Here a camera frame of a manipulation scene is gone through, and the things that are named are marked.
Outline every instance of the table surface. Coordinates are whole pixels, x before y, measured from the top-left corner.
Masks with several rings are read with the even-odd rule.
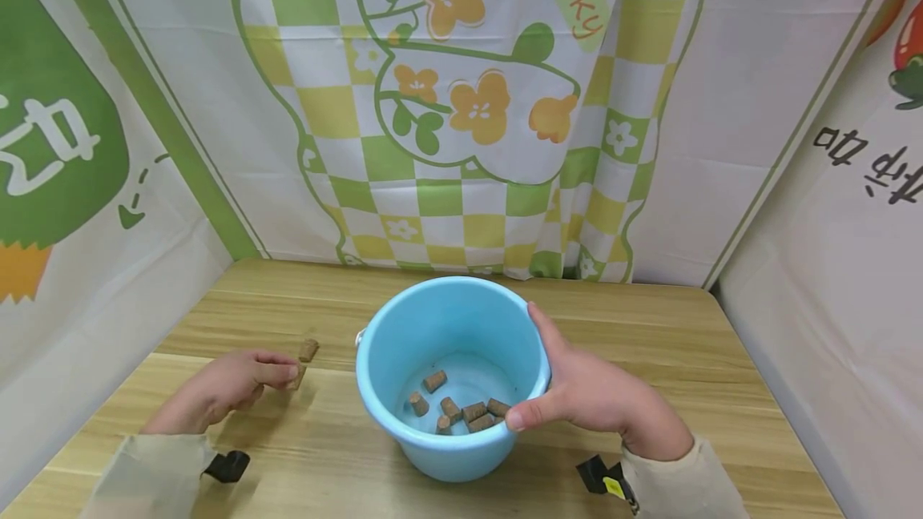
[[[210,429],[252,462],[236,486],[203,479],[195,517],[630,517],[591,495],[574,466],[619,457],[614,435],[549,424],[520,436],[491,475],[447,485],[421,475],[365,414],[353,338],[427,275],[248,259],[232,266],[2,514],[72,518],[124,436],[209,360],[236,348],[321,348],[297,392],[267,392]],[[842,517],[721,308],[693,288],[498,279],[561,331],[650,381],[723,460],[754,519]]]

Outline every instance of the checkered fabric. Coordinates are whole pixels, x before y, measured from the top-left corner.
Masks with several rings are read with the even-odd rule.
[[[584,143],[571,145],[560,175],[565,276],[631,280],[627,233],[654,178],[660,118],[700,2],[615,2],[576,125]]]
[[[415,159],[375,107],[386,58],[357,0],[241,0],[257,68],[296,120],[299,165],[341,230],[341,262],[509,276],[630,278],[627,222],[699,0],[618,0],[557,177],[504,183]]]

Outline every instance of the sleeve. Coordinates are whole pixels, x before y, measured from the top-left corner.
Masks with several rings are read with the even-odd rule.
[[[214,456],[205,435],[128,437],[80,519],[186,519]]]
[[[740,494],[708,441],[669,463],[622,448],[622,472],[638,501],[638,519],[748,519]]]

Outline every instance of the cork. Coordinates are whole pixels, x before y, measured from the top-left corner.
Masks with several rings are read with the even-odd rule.
[[[289,384],[285,385],[286,391],[297,391],[298,388],[301,387],[301,380],[304,379],[304,371],[306,371],[306,369],[308,369],[308,367],[304,366],[304,363],[298,364],[298,375],[296,378],[289,381]]]
[[[449,421],[449,418],[445,415],[440,415],[436,421],[436,434],[437,435],[451,435],[452,434],[452,424]]]
[[[317,343],[314,339],[304,339],[301,348],[298,350],[298,360],[303,363],[310,363],[314,359],[318,348],[320,348],[320,343]]]
[[[462,420],[462,410],[459,408],[459,405],[456,405],[455,402],[452,401],[451,397],[446,397],[439,402],[439,405],[442,406],[442,411],[445,416],[449,418],[449,424],[455,424]]]
[[[436,392],[436,390],[444,385],[445,381],[448,379],[448,377],[445,377],[444,371],[435,372],[423,380],[423,386],[427,392]]]
[[[429,413],[429,403],[426,403],[426,399],[417,391],[409,394],[409,405],[412,406],[413,413],[417,414],[417,416],[424,416]]]
[[[506,411],[509,410],[510,406],[508,404],[499,402],[493,397],[491,397],[490,401],[487,401],[487,412],[493,416],[503,418],[506,416]]]
[[[484,401],[475,404],[469,404],[466,408],[461,410],[461,416],[464,418],[464,422],[471,423],[487,414],[487,406],[484,404]]]
[[[485,416],[480,416],[474,421],[466,422],[468,426],[468,433],[478,433],[486,428],[491,428],[494,426],[494,418],[487,414]]]

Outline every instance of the plastic bucket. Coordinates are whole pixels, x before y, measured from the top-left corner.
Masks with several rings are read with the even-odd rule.
[[[494,398],[517,404],[546,391],[551,369],[526,303],[484,279],[451,276],[404,290],[357,336],[356,375],[369,415],[398,441],[417,469],[439,481],[484,477],[510,454],[516,434],[499,422],[468,434],[464,422],[437,435],[439,402],[459,408]],[[423,379],[443,369],[436,392]],[[409,394],[429,402],[418,417]]]

